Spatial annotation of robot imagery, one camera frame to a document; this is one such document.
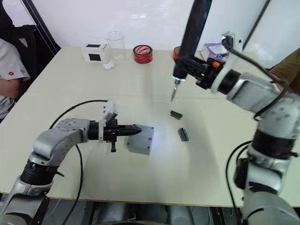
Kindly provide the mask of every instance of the gray shirt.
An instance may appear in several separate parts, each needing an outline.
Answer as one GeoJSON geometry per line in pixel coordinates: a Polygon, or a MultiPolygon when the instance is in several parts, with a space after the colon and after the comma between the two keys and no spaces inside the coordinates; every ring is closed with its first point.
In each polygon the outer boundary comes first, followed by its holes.
{"type": "MultiPolygon", "coordinates": [[[[0,38],[0,79],[9,81],[19,78],[22,78],[22,81],[30,79],[20,54],[12,44],[0,38]]],[[[8,114],[14,104],[14,99],[0,95],[0,119],[8,114]]]]}

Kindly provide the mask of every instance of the white table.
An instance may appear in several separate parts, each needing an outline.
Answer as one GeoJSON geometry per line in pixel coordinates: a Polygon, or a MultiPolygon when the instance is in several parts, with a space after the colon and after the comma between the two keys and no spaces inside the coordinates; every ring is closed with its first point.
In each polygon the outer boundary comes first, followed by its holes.
{"type": "MultiPolygon", "coordinates": [[[[239,63],[237,70],[247,71],[245,65],[239,63]]],[[[106,71],[99,64],[85,63],[79,49],[63,48],[0,125],[0,192],[10,191],[34,140],[59,114],[82,101],[112,99],[120,109],[119,124],[155,128],[151,154],[129,152],[126,137],[118,137],[116,153],[110,152],[108,143],[81,144],[81,199],[231,206],[225,163],[233,148],[252,139],[256,123],[251,113],[227,102],[221,94],[198,88],[193,79],[180,86],[171,103],[172,69],[172,53],[168,51],[154,51],[154,60],[147,65],[136,64],[129,57],[106,71]],[[170,110],[184,117],[176,120],[170,117],[170,110]],[[220,119],[221,113],[226,120],[220,119]],[[189,142],[180,141],[180,127],[186,128],[189,142]]],[[[251,67],[248,71],[256,73],[251,67]]],[[[65,118],[97,120],[101,106],[83,105],[65,118]]],[[[293,160],[282,193],[293,206],[300,205],[299,163],[293,160]]],[[[80,171],[74,148],[59,171],[65,178],[55,176],[48,196],[74,199],[80,171]]],[[[231,175],[233,172],[234,163],[229,170],[231,175]]],[[[242,205],[241,190],[233,183],[232,187],[237,204],[242,205]]]]}

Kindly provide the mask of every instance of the red tape roll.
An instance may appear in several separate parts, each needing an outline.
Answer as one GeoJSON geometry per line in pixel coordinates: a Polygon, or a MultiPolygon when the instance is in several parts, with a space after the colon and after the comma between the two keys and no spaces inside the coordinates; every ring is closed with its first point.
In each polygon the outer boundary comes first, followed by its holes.
{"type": "Polygon", "coordinates": [[[146,64],[152,61],[153,49],[148,45],[138,45],[133,48],[133,54],[135,55],[135,61],[139,64],[146,64]]]}

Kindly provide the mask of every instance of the person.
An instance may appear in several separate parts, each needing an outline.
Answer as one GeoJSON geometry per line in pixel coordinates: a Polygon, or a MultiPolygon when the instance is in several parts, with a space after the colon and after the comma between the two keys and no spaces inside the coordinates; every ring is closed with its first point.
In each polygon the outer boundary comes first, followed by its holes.
{"type": "Polygon", "coordinates": [[[282,79],[290,90],[300,94],[300,48],[278,63],[270,73],[282,79]]]}
{"type": "Polygon", "coordinates": [[[0,123],[14,106],[21,82],[28,79],[16,47],[0,38],[0,123]]]}

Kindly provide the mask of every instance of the white box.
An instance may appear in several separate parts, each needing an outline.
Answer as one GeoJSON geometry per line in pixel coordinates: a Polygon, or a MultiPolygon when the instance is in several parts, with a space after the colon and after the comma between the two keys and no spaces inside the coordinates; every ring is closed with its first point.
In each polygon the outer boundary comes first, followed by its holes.
{"type": "Polygon", "coordinates": [[[109,60],[109,50],[107,44],[88,44],[81,48],[84,60],[87,62],[107,62],[109,60]]]}

